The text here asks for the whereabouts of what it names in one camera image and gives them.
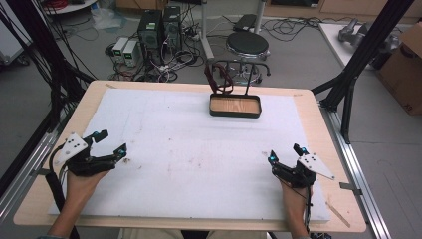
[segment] aluminum rail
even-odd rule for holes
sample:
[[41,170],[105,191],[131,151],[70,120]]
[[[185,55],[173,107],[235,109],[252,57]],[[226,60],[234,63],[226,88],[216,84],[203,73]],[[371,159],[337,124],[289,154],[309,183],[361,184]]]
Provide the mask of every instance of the aluminum rail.
[[354,183],[354,187],[356,189],[360,189],[362,192],[362,195],[358,195],[356,197],[358,197],[361,206],[363,206],[366,219],[372,227],[372,232],[378,239],[391,239],[388,228],[375,202],[362,168],[360,167],[359,161],[357,160],[356,154],[354,153],[351,144],[348,144],[341,135],[341,118],[336,112],[330,112],[327,109],[321,109],[321,111],[327,115],[331,123],[331,129],[338,140],[338,146],[342,152],[342,160],[347,166],[348,173],[352,179],[352,183]]
[[3,224],[13,206],[22,198],[24,193],[27,193],[34,182],[38,170],[43,166],[47,156],[50,155],[54,145],[59,139],[61,127],[62,126],[59,124],[51,132],[44,133],[44,136],[41,137],[40,141],[29,155],[28,160],[26,160],[25,164],[23,164],[13,181],[1,196],[0,225]]

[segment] hand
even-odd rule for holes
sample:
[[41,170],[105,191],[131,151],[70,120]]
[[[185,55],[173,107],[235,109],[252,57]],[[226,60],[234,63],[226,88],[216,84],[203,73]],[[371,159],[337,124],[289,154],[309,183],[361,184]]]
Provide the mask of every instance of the hand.
[[76,176],[68,171],[68,188],[66,193],[66,202],[87,203],[96,190],[100,180],[108,174],[108,171],[97,173],[93,176]]
[[283,204],[292,238],[309,236],[304,224],[307,189],[291,188],[290,184],[284,181],[281,181],[281,184],[283,188]]
[[68,171],[68,189],[65,205],[57,217],[48,235],[68,238],[82,209],[96,190],[100,180],[108,171],[90,177],[76,176]]

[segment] chair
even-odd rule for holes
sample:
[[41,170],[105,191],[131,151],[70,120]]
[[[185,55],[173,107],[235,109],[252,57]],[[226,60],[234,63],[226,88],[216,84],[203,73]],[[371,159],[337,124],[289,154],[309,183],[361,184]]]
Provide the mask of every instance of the chair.
[[[269,56],[269,44],[267,40],[255,33],[236,32],[229,35],[226,47],[231,53],[241,57],[240,61],[234,61],[239,63],[239,68],[232,78],[236,79],[236,77],[238,77],[241,79],[240,81],[236,81],[236,83],[246,84],[251,77],[251,83],[255,82],[259,84],[262,81],[262,75],[260,74],[259,68],[256,67],[257,64],[249,62],[248,59],[259,58],[264,61],[267,60],[267,56]],[[229,66],[229,62],[227,62],[226,71],[233,72],[233,70],[234,69]]]

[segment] electronic device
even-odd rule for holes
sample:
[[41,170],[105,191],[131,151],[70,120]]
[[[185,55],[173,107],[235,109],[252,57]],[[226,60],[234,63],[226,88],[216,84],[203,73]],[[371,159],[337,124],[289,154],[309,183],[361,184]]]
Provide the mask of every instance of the electronic device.
[[243,15],[243,17],[239,19],[239,21],[233,27],[233,31],[236,31],[236,32],[249,31],[249,29],[254,28],[256,19],[257,19],[257,15],[254,15],[254,14]]
[[319,0],[271,0],[272,5],[317,7]]
[[187,3],[187,4],[195,4],[195,5],[201,5],[201,0],[173,0],[172,2],[181,2],[181,3]]
[[112,47],[112,53],[114,54],[115,62],[124,63],[123,50],[128,40],[129,39],[126,37],[120,37],[117,43],[115,43],[114,47]]
[[140,58],[139,47],[136,40],[127,41],[126,47],[123,50],[124,62],[128,67],[135,67]]
[[137,35],[146,49],[160,50],[164,42],[164,26],[160,10],[142,10]]
[[180,7],[167,6],[164,8],[164,33],[167,42],[167,48],[174,49],[176,52],[182,50]]

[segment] stool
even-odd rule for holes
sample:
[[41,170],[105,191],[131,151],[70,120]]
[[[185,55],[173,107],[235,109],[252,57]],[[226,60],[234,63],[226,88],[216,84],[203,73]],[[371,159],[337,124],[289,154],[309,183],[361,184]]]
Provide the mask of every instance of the stool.
[[[260,83],[262,81],[262,76],[259,72],[259,69],[253,65],[251,70],[247,68],[247,59],[256,59],[260,58],[262,60],[267,60],[269,44],[267,40],[261,37],[258,34],[250,32],[236,32],[229,35],[226,42],[227,49],[233,54],[240,56],[240,67],[236,75],[232,76],[241,77],[246,82],[249,80],[250,75],[256,75],[255,79],[251,79],[251,82]],[[229,72],[230,66],[226,65],[226,70]]]

